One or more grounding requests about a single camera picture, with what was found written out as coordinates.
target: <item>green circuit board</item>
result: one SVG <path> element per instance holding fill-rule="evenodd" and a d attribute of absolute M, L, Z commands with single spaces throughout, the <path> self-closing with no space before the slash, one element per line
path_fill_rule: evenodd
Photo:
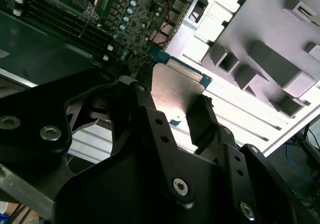
<path fill-rule="evenodd" d="M 192 1 L 0 0 L 0 5 L 101 62 L 116 60 L 134 76 L 170 42 Z"/>

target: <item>metal plate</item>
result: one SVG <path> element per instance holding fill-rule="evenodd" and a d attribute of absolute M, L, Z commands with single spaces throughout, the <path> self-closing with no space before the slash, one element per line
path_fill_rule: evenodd
<path fill-rule="evenodd" d="M 184 74 L 158 63 L 153 68 L 152 97 L 157 110 L 169 120 L 186 115 L 188 106 L 205 88 Z"/>

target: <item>blue cable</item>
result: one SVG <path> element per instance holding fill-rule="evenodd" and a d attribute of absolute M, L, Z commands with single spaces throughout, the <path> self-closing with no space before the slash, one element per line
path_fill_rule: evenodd
<path fill-rule="evenodd" d="M 291 162 L 291 160 L 289 159 L 289 148 L 288 148 L 288 144 L 286 144 L 285 147 L 285 157 L 287 159 L 287 161 L 290 163 L 291 166 L 293 166 L 299 173 L 301 173 L 305 178 L 309 179 L 313 184 L 319 184 L 317 182 L 315 182 L 312 178 L 310 178 L 309 174 L 306 174 L 306 172 L 304 172 L 299 165 Z"/>

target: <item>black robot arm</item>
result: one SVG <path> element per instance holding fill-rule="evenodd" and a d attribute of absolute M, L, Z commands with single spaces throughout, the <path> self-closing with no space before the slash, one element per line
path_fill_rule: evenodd
<path fill-rule="evenodd" d="M 178 148 L 143 84 L 89 69 L 0 99 L 0 189 L 52 224 L 317 223 L 254 145 L 237 149 L 201 95 Z M 72 134 L 112 125 L 108 159 L 74 175 Z"/>

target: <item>silver bolt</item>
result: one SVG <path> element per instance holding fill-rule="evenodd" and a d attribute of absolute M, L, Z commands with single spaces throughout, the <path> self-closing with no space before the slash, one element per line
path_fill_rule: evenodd
<path fill-rule="evenodd" d="M 255 148 L 254 146 L 251 146 L 251 150 L 252 150 L 255 154 L 258 154 L 258 150 L 257 150 L 257 148 Z"/>
<path fill-rule="evenodd" d="M 143 86 L 141 86 L 141 85 L 138 85 L 138 88 L 141 90 L 141 91 L 145 91 L 146 89 L 143 87 Z"/>
<path fill-rule="evenodd" d="M 175 178 L 173 180 L 173 187 L 181 196 L 186 196 L 188 194 L 188 185 L 184 180 L 180 178 Z"/>
<path fill-rule="evenodd" d="M 245 215 L 246 218 L 248 218 L 250 221 L 254 221 L 255 220 L 254 211 L 251 209 L 251 207 L 247 203 L 241 201 L 240 202 L 240 208 L 241 208 L 241 211 Z"/>
<path fill-rule="evenodd" d="M 20 126 L 21 121 L 13 115 L 4 115 L 0 117 L 0 129 L 13 130 Z"/>
<path fill-rule="evenodd" d="M 57 141 L 61 134 L 61 130 L 53 125 L 47 125 L 40 130 L 40 136 L 46 141 Z"/>
<path fill-rule="evenodd" d="M 225 127 L 224 130 L 225 130 L 225 132 L 226 132 L 228 135 L 231 134 L 231 131 L 230 131 L 228 128 Z"/>

